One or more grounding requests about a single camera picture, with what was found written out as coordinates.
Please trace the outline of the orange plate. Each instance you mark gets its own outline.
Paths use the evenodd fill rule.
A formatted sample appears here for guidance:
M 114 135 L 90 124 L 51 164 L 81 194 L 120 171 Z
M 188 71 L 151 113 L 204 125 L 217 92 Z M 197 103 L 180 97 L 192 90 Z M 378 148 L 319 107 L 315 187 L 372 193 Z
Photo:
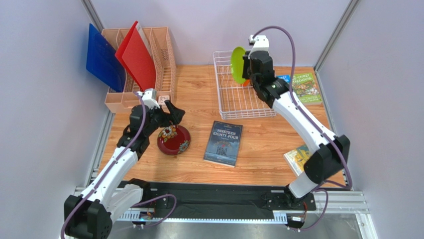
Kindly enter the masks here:
M 241 84 L 243 87 L 248 87 L 250 85 L 250 80 L 245 80 L 244 83 Z

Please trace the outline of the green plate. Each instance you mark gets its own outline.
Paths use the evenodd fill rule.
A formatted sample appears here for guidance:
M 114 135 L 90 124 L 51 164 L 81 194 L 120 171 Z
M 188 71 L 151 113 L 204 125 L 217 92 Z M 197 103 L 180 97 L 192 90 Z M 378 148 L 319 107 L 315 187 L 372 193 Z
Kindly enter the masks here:
M 241 46 L 237 46 L 233 49 L 230 57 L 230 71 L 234 81 L 239 85 L 244 85 L 246 81 L 246 79 L 242 76 L 244 67 L 244 54 L 245 49 Z

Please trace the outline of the red floral plate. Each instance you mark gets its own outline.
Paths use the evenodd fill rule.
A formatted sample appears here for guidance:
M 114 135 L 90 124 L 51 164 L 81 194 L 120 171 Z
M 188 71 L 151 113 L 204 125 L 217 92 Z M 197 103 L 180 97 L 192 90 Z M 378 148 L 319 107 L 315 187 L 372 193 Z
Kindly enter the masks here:
M 178 155 L 185 152 L 191 144 L 191 135 L 182 125 L 163 128 L 157 137 L 157 145 L 166 155 Z

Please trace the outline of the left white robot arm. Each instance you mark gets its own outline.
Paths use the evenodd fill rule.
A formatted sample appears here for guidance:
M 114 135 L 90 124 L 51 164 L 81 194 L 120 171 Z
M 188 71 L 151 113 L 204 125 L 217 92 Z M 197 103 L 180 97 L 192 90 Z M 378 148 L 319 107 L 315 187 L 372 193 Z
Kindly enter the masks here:
M 75 239 L 106 239 L 116 220 L 129 208 L 144 204 L 143 187 L 127 184 L 116 189 L 127 172 L 140 160 L 150 144 L 149 138 L 159 128 L 178 125 L 185 115 L 183 109 L 166 100 L 165 112 L 159 104 L 141 100 L 129 116 L 116 149 L 95 180 L 79 196 L 70 195 L 64 203 L 64 223 L 60 237 Z

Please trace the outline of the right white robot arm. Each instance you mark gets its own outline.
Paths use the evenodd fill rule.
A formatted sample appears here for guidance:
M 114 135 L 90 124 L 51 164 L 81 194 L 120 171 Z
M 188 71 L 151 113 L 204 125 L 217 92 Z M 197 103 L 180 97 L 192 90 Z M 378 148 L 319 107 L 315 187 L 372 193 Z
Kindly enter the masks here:
M 291 197 L 302 198 L 344 168 L 350 141 L 322 125 L 290 90 L 289 84 L 275 76 L 273 60 L 267 51 L 247 51 L 242 60 L 243 78 L 250 81 L 260 100 L 296 130 L 311 153 L 303 173 L 288 185 Z

